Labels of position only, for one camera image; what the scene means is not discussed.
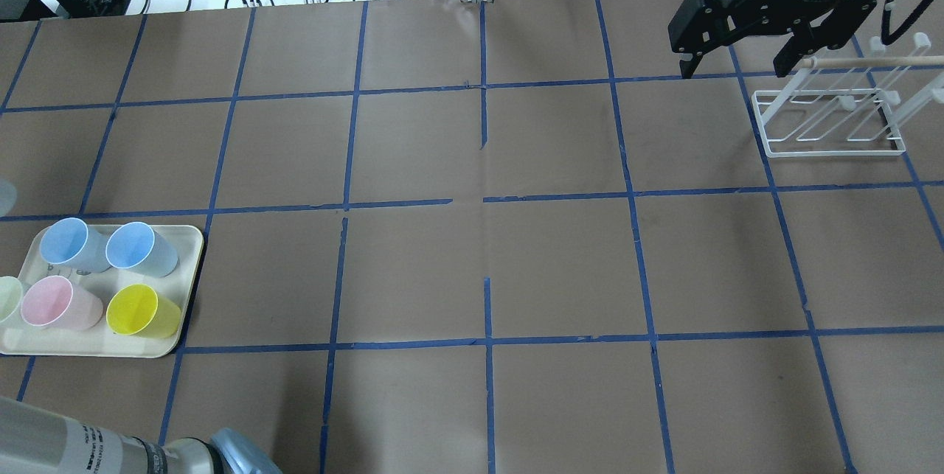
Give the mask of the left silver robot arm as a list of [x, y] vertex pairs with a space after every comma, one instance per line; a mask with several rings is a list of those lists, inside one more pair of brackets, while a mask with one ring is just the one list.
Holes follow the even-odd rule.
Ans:
[[253, 441], [222, 429], [160, 445], [4, 397], [3, 473], [280, 473]]

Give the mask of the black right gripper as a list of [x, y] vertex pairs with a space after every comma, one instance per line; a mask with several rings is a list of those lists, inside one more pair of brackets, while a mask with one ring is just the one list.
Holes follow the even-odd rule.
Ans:
[[876, 0], [682, 0], [667, 33], [681, 77], [689, 79], [719, 47], [792, 32], [773, 60], [776, 76], [785, 77], [806, 55], [843, 47], [876, 6]]

